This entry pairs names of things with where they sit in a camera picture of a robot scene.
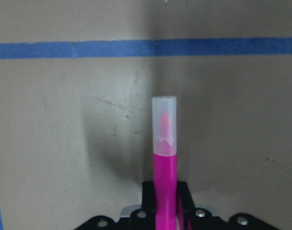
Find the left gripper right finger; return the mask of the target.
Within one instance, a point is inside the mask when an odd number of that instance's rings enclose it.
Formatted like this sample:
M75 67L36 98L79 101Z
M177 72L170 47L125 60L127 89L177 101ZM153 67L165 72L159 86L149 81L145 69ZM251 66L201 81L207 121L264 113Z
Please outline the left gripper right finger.
M187 182L177 182L177 217L180 230L191 230L190 219L195 204Z

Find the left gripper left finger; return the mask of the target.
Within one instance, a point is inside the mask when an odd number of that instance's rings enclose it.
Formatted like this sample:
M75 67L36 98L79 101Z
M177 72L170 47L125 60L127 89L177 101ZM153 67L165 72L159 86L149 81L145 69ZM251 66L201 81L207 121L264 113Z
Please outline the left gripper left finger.
M154 183L142 183L142 210L146 213L145 223L148 230L156 229L156 197Z

